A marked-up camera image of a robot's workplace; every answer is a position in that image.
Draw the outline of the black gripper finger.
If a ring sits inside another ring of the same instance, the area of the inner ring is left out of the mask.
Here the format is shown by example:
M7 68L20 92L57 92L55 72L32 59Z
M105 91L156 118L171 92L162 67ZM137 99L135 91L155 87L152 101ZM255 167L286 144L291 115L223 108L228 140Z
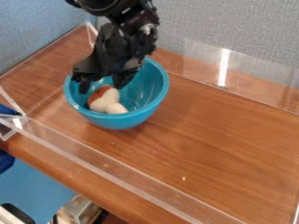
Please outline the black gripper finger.
M116 89L121 89L129 83L129 81L135 78L137 71L139 69L133 68L112 75L113 86Z
M79 83L79 92L81 94L85 94L89 91L91 82L101 79L99 73L72 73L69 77Z

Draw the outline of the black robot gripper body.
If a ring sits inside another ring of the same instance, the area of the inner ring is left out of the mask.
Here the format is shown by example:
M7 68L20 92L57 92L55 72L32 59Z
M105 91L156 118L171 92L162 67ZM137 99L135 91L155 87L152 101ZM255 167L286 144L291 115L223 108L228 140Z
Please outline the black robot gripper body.
M99 30L92 54L73 66L73 73L113 75L140 68L155 51L160 24L153 5L80 5L109 22Z

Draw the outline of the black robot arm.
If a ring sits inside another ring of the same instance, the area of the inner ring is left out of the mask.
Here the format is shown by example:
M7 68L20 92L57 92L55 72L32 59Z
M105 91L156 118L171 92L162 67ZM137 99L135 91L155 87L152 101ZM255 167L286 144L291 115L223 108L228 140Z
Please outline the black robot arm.
M91 55L73 65L71 79L79 91L89 91L92 81L112 77L121 89L144 65L145 56L156 49L160 24L152 0L65 0L87 13L105 17Z

